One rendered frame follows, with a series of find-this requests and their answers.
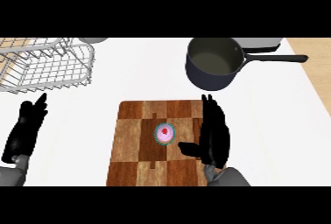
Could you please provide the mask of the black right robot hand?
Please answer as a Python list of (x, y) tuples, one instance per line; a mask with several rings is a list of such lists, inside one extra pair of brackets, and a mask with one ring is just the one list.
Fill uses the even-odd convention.
[(231, 131), (225, 122), (223, 109), (213, 96), (203, 95), (203, 121), (200, 143), (179, 142), (181, 153), (197, 157), (206, 165), (222, 169), (229, 158)]

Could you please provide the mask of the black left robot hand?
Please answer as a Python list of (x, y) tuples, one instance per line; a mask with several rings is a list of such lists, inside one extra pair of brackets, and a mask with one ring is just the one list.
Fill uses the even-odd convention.
[(31, 156), (37, 144), (37, 132), (48, 115), (48, 94), (42, 94), (36, 103), (24, 101), (19, 107), (19, 116), (5, 144), (2, 161), (15, 163), (21, 155)]

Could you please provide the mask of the checkered wooden cutting board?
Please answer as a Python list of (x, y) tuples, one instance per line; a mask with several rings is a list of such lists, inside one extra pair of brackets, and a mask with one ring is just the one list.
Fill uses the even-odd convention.
[(200, 142), (203, 102), (124, 101), (108, 167), (108, 186), (206, 186), (203, 161), (178, 143)]

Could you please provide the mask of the dark blue pot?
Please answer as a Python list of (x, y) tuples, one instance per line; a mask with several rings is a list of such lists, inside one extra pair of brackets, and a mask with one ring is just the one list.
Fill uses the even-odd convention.
[(185, 70), (191, 83), (206, 91), (225, 89), (246, 64), (257, 61), (305, 63), (297, 55), (251, 55), (232, 38), (194, 38), (188, 44)]

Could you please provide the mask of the pale grey appliance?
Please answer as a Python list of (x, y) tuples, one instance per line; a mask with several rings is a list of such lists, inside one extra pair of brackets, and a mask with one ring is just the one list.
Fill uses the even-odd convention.
[(271, 53), (281, 46), (282, 38), (234, 38), (247, 53)]

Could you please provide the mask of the pale grey round object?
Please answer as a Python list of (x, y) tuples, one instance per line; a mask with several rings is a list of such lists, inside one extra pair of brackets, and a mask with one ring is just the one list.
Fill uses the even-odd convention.
[(107, 40), (108, 38), (79, 38), (83, 43), (96, 44)]

